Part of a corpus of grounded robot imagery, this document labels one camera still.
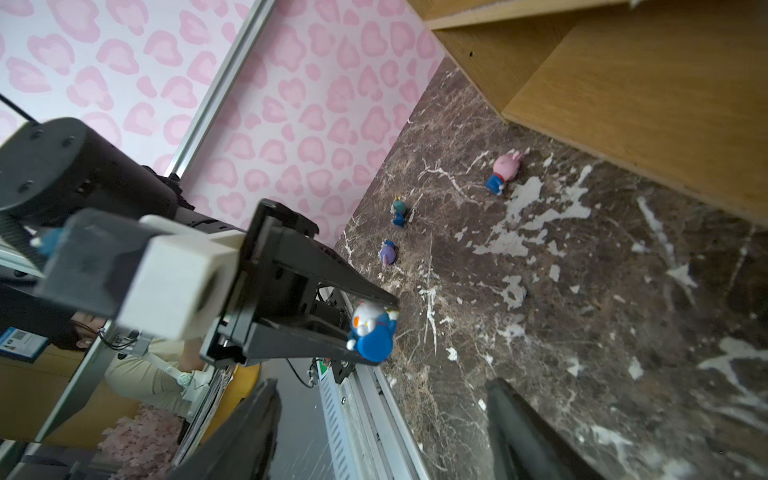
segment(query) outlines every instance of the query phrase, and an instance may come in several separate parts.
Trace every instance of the pink wallpaper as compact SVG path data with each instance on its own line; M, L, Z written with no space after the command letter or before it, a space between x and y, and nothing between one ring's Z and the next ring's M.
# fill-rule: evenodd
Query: pink wallpaper
M246 227L272 198L335 243L442 57L401 0L279 0L185 177L188 199Z
M163 172L252 4L0 0L0 91ZM189 200L245 226L273 198L333 244L442 57L402 0L279 0L185 177ZM0 104L0 141L20 124Z
M0 91L152 165L176 151L252 3L0 0ZM0 142L21 122L0 104Z

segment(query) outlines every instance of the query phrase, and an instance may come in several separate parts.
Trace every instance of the brown marble surface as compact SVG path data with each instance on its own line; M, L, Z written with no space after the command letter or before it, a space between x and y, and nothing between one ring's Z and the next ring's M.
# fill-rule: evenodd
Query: brown marble surface
M401 299L383 368L433 478L492 478L494 377L606 478L768 478L766 231L503 124L450 61L336 250Z

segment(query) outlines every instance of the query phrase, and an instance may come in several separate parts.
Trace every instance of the qr code sign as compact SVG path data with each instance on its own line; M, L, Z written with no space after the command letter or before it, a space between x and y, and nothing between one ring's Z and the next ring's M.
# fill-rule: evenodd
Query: qr code sign
M48 337L11 327L0 336L0 353L34 359L42 351Z

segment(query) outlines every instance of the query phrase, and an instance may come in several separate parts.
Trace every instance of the wooden cabinet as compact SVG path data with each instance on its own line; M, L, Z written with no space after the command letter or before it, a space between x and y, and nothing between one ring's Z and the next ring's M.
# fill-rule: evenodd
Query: wooden cabinet
M34 363L0 357L0 438L31 442L83 360L83 354L48 346ZM101 432L124 416L133 417L138 403L125 399L102 382L88 404L46 439L49 445L95 449Z

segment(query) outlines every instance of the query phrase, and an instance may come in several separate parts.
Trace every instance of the wooden shelf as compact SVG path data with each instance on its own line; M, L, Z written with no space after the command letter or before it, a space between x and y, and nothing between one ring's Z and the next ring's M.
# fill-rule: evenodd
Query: wooden shelf
M439 30L629 3L629 0L445 0L434 4L423 18L428 28Z
M439 30L467 78L501 112L576 24L572 14Z
M502 115L768 219L768 36L753 2L584 18Z

